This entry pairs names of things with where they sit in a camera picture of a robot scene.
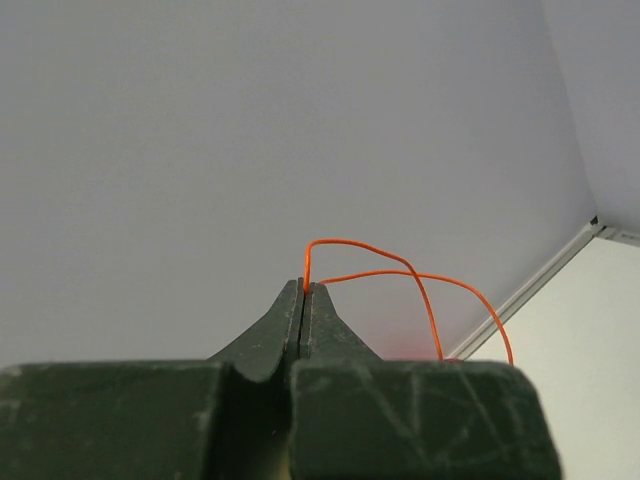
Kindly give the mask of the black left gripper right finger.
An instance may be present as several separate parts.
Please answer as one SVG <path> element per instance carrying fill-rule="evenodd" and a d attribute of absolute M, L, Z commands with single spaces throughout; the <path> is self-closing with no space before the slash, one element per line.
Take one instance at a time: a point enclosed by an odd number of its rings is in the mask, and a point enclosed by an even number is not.
<path fill-rule="evenodd" d="M 306 296 L 294 366 L 298 479 L 558 479 L 537 391 L 496 361 L 390 361 Z"/>

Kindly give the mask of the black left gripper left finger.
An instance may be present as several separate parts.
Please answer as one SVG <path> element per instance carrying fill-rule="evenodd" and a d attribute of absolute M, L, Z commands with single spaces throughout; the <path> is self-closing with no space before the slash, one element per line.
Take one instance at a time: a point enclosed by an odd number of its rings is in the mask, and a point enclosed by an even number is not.
<path fill-rule="evenodd" d="M 4 479 L 206 479 L 224 397 L 282 389 L 304 293 L 206 360 L 40 363 L 1 371 Z"/>

